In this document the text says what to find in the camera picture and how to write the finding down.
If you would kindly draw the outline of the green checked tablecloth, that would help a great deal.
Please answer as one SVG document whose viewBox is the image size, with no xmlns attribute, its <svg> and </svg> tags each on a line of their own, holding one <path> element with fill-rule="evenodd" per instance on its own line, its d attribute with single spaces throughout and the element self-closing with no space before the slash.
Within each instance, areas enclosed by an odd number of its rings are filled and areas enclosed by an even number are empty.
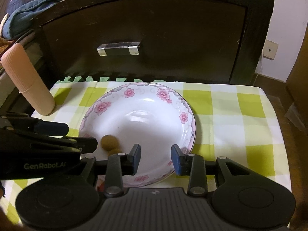
<svg viewBox="0 0 308 231">
<path fill-rule="evenodd" d="M 55 84 L 55 109 L 30 117 L 66 123 L 80 137 L 93 103 L 110 90 L 138 82 Z M 105 195 L 108 151 L 98 142 L 74 171 L 4 180 L 1 206 L 29 230 L 286 230 L 295 211 L 287 153 L 274 109 L 261 88 L 160 83 L 179 93 L 195 117 L 190 153 L 205 160 L 208 192 L 188 195 L 189 176 L 175 171 L 143 187 Z"/>
</svg>

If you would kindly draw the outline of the brown longan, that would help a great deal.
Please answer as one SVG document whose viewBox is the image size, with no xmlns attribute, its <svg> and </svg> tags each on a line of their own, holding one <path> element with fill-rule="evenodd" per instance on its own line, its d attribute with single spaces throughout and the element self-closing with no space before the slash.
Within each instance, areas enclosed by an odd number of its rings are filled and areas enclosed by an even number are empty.
<svg viewBox="0 0 308 231">
<path fill-rule="evenodd" d="M 118 139 L 113 135 L 105 135 L 101 138 L 101 147 L 105 151 L 111 151 L 118 148 Z"/>
<path fill-rule="evenodd" d="M 118 153 L 122 153 L 122 150 L 119 149 L 119 148 L 111 149 L 111 150 L 108 152 L 108 157 L 112 156 L 113 154 L 118 154 Z"/>
</svg>

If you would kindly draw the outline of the white floral plate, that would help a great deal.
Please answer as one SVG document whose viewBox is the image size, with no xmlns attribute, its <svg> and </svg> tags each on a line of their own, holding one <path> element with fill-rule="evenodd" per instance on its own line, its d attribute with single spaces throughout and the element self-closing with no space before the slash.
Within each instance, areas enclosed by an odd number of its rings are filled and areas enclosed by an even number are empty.
<svg viewBox="0 0 308 231">
<path fill-rule="evenodd" d="M 171 147 L 191 152 L 196 138 L 195 117 L 176 91 L 154 83 L 131 83 L 116 87 L 98 98 L 86 112 L 80 137 L 98 142 L 115 136 L 120 150 L 128 153 L 141 145 L 141 160 L 134 176 L 124 176 L 126 187 L 154 184 L 174 172 Z"/>
</svg>

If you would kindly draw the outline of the green foam mat edge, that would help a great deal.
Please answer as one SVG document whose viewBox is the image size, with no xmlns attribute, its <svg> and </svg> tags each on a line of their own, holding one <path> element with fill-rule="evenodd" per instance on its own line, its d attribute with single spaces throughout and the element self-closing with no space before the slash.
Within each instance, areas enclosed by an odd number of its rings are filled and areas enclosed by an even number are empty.
<svg viewBox="0 0 308 231">
<path fill-rule="evenodd" d="M 126 77 L 99 77 L 99 78 L 93 78 L 92 76 L 82 77 L 82 76 L 67 76 L 63 80 L 58 80 L 57 84 L 67 83 L 67 82 L 109 82 L 109 81 L 116 81 L 116 82 L 127 82 L 127 81 L 133 81 L 133 82 L 143 82 L 145 80 L 139 79 L 139 78 L 133 78 L 132 80 L 127 79 Z"/>
</svg>

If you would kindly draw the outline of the dark wooden cabinet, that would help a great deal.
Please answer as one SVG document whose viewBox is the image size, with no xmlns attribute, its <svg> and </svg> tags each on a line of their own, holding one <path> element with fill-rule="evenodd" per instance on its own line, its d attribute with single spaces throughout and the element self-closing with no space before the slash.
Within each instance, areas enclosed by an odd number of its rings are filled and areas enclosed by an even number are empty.
<svg viewBox="0 0 308 231">
<path fill-rule="evenodd" d="M 62 0 L 34 18 L 57 78 L 248 85 L 274 0 Z M 140 42 L 139 55 L 100 56 L 101 44 Z"/>
</svg>

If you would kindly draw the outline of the blue cloth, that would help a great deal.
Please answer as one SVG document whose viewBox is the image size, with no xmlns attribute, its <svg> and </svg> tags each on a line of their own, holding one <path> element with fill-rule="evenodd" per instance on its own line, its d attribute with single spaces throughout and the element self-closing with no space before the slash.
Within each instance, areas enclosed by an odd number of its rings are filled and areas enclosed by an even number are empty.
<svg viewBox="0 0 308 231">
<path fill-rule="evenodd" d="M 21 37 L 32 27 L 31 20 L 61 0 L 34 0 L 18 7 L 4 23 L 2 35 L 5 39 L 14 40 Z"/>
</svg>

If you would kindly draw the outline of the pink ribbed cylinder container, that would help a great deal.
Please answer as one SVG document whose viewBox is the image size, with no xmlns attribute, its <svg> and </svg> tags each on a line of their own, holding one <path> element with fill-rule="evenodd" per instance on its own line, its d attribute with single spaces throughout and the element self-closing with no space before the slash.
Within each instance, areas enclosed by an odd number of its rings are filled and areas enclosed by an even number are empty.
<svg viewBox="0 0 308 231">
<path fill-rule="evenodd" d="M 47 116 L 54 110 L 55 99 L 21 44 L 16 43 L 6 51 L 1 62 L 19 92 L 40 115 Z"/>
</svg>

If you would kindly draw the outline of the wall socket plate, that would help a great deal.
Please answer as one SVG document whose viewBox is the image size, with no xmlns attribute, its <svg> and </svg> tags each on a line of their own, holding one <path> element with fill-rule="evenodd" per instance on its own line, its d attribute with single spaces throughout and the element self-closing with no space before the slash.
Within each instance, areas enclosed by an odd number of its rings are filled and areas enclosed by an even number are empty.
<svg viewBox="0 0 308 231">
<path fill-rule="evenodd" d="M 265 40 L 264 47 L 263 47 L 263 56 L 266 59 L 274 60 L 277 50 L 278 50 L 278 43 L 272 42 L 270 40 Z"/>
</svg>

